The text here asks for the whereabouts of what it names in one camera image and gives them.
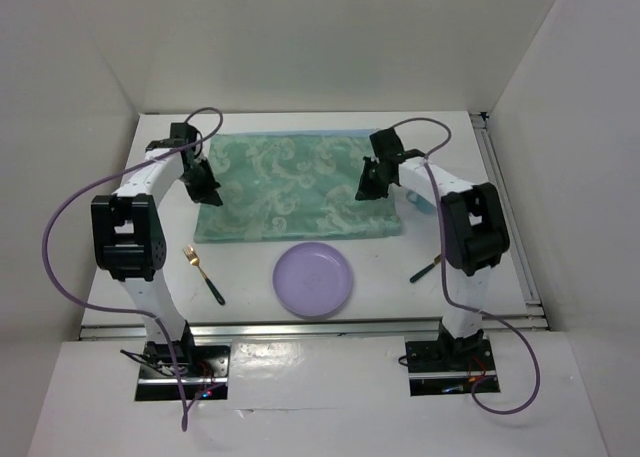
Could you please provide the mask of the teal patterned satin cloth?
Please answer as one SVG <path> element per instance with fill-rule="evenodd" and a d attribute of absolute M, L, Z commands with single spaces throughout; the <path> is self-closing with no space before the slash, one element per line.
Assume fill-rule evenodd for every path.
<path fill-rule="evenodd" d="M 199 244 L 384 238 L 401 234 L 392 196 L 358 201 L 370 130 L 219 134 L 208 160 L 219 207 L 201 206 Z"/>

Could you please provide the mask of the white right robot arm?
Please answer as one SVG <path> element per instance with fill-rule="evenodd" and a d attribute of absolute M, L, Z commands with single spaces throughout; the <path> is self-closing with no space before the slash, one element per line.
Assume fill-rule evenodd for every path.
<path fill-rule="evenodd" d="M 404 148 L 396 131 L 370 135 L 375 157 L 364 159 L 356 198 L 386 197 L 395 184 L 431 203 L 438 211 L 443 293 L 449 308 L 442 317 L 435 348 L 423 357 L 440 369 L 459 371 L 481 348 L 482 315 L 492 270 L 509 250 L 510 238 L 496 187 L 474 184 L 435 165 L 417 149 Z"/>

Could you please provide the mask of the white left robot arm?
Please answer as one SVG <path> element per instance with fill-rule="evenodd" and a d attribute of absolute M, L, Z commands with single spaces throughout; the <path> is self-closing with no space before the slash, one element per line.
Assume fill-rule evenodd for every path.
<path fill-rule="evenodd" d="M 223 204 L 220 184 L 201 153 L 189 148 L 165 155 L 198 137 L 191 124 L 173 123 L 168 138 L 147 145 L 145 167 L 134 171 L 116 192 L 91 202 L 97 265 L 122 284 L 142 314 L 147 361 L 162 363 L 176 376 L 193 371 L 198 353 L 190 326 L 177 310 L 163 275 L 167 243 L 158 205 L 176 181 L 184 184 L 196 204 Z"/>

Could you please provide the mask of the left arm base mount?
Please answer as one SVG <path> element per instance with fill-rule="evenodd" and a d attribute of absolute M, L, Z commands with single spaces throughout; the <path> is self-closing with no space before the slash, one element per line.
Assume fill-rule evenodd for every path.
<path fill-rule="evenodd" d="M 179 401 L 173 367 L 170 362 L 154 360 L 146 353 L 124 349 L 120 354 L 139 367 L 135 401 Z M 231 365 L 231 345 L 205 345 L 196 349 L 192 363 L 179 362 L 179 372 L 188 403 L 194 400 L 217 401 L 228 398 L 228 377 Z"/>

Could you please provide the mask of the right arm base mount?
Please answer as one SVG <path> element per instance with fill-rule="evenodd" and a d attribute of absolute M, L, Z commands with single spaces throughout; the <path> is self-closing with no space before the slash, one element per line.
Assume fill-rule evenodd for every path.
<path fill-rule="evenodd" d="M 412 397 L 469 394 L 475 384 L 478 394 L 500 392 L 488 339 L 478 349 L 450 361 L 439 355 L 435 341 L 407 341 L 405 351 L 397 362 L 407 369 Z"/>

